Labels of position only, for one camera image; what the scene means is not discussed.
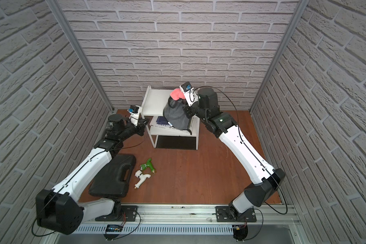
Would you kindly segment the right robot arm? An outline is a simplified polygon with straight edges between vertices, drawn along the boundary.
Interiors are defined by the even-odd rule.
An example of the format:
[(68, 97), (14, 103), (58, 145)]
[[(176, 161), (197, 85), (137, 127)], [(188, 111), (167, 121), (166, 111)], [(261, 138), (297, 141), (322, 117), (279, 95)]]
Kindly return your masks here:
[(231, 217), (237, 219), (247, 210), (262, 206), (279, 190), (285, 178), (284, 171), (271, 166), (245, 138), (238, 122), (220, 110), (218, 95), (212, 87), (195, 89), (186, 82), (180, 90), (187, 101), (184, 107), (186, 116), (198, 117), (206, 129), (233, 152), (251, 180), (251, 184), (229, 203)]

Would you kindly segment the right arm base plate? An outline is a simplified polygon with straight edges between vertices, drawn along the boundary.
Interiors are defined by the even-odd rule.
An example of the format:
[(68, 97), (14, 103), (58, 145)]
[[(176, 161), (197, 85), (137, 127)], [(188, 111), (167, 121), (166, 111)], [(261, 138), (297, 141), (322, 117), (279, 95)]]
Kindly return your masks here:
[(254, 208), (247, 209), (244, 213), (239, 213), (230, 206), (216, 206), (217, 222), (247, 222), (257, 221)]

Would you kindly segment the pink and grey cloth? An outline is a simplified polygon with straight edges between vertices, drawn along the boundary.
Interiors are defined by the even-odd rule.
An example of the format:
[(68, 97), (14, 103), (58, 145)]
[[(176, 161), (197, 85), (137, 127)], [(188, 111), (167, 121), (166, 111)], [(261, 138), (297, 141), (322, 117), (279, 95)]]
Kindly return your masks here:
[(179, 130), (188, 129), (189, 122), (183, 111), (183, 107), (187, 104), (184, 94), (179, 88), (174, 89), (168, 98), (167, 105), (164, 107), (163, 116)]

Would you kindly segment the white two-tier bookshelf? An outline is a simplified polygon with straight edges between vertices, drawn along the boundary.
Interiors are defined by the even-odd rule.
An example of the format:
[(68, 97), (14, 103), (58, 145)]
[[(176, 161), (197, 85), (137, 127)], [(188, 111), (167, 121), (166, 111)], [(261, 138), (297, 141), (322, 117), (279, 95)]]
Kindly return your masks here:
[(189, 104), (181, 87), (147, 87), (140, 115), (149, 119), (147, 132), (154, 148), (198, 150), (200, 120), (185, 115), (184, 106)]

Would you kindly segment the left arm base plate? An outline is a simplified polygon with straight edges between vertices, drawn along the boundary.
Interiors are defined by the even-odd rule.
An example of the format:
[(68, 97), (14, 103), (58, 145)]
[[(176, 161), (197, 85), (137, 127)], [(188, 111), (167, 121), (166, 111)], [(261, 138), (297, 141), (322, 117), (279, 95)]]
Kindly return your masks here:
[(112, 213), (95, 218), (97, 222), (135, 222), (137, 217), (137, 205), (117, 205)]

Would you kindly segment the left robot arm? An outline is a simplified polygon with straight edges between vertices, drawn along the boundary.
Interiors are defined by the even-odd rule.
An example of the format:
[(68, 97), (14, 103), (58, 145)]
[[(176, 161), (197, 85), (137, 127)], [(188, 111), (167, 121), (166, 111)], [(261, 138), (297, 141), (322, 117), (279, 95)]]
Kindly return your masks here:
[(37, 194), (35, 224), (69, 235), (88, 220), (119, 221), (121, 199), (129, 191), (136, 165), (134, 155), (120, 155), (119, 151), (126, 139), (144, 135), (148, 122), (138, 113), (128, 118), (110, 115), (104, 137), (83, 162), (51, 190)]

